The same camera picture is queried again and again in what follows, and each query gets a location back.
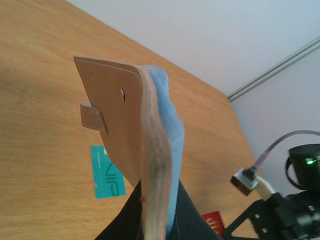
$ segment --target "green light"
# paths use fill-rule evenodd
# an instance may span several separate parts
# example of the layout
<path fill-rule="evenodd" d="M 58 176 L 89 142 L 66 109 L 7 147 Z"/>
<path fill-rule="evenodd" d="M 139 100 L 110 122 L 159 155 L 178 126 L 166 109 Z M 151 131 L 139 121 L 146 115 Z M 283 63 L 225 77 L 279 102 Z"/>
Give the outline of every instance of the green light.
<path fill-rule="evenodd" d="M 306 164 L 308 164 L 308 165 L 311 165 L 311 164 L 313 164 L 313 163 L 315 163 L 317 160 L 314 160 L 313 158 L 306 158 L 305 159 L 305 162 L 306 162 Z"/>

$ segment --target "cable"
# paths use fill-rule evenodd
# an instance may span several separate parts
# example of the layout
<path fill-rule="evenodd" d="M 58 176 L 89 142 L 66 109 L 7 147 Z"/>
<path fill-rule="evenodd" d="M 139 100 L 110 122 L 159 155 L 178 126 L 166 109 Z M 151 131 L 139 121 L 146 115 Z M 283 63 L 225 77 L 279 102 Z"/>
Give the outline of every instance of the cable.
<path fill-rule="evenodd" d="M 269 153 L 271 152 L 272 149 L 274 149 L 275 146 L 277 146 L 279 143 L 281 143 L 283 140 L 294 136 L 294 135 L 299 135 L 299 134 L 311 134 L 311 135 L 317 135 L 320 136 L 320 132 L 319 131 L 310 131 L 310 130 L 298 130 L 298 131 L 292 131 L 289 132 L 285 135 L 283 135 L 282 137 L 278 138 L 276 141 L 274 141 L 274 143 L 272 143 L 261 155 L 260 157 L 256 160 L 255 164 L 252 166 L 252 168 L 255 169 L 255 171 L 257 171 L 260 166 L 262 165 L 262 163 L 266 160 L 267 156 L 269 155 Z"/>

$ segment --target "blue cloth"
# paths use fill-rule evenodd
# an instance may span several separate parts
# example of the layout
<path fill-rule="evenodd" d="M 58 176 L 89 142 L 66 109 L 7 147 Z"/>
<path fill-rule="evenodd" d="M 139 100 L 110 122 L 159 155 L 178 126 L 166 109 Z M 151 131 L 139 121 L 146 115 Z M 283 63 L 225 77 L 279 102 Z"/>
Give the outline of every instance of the blue cloth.
<path fill-rule="evenodd" d="M 169 98 L 169 78 L 165 70 L 161 67 L 146 65 L 156 88 L 158 111 L 163 128 L 169 139 L 172 156 L 172 178 L 170 199 L 167 214 L 167 239 L 175 220 L 180 168 L 183 156 L 185 128 L 178 117 L 176 108 Z"/>

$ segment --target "wooden table top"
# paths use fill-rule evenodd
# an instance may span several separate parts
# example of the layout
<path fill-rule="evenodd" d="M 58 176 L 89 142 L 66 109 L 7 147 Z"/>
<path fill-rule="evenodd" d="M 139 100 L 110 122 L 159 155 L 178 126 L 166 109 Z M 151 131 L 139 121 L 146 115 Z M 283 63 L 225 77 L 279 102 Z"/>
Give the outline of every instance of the wooden table top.
<path fill-rule="evenodd" d="M 254 158 L 223 93 L 65 1 L 0 9 L 0 239 L 94 239 L 133 189 L 95 198 L 90 145 L 102 141 L 81 126 L 75 55 L 167 71 L 186 132 L 181 181 L 201 214 L 220 211 L 227 226 L 257 199 L 230 184 Z"/>

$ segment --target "red object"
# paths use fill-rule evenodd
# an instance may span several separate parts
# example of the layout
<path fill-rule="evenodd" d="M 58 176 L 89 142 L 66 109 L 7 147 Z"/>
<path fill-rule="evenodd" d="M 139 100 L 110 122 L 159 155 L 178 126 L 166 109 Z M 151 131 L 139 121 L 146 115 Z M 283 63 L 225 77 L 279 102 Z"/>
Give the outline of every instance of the red object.
<path fill-rule="evenodd" d="M 207 224 L 222 238 L 222 231 L 225 230 L 220 213 L 218 211 L 202 215 Z"/>

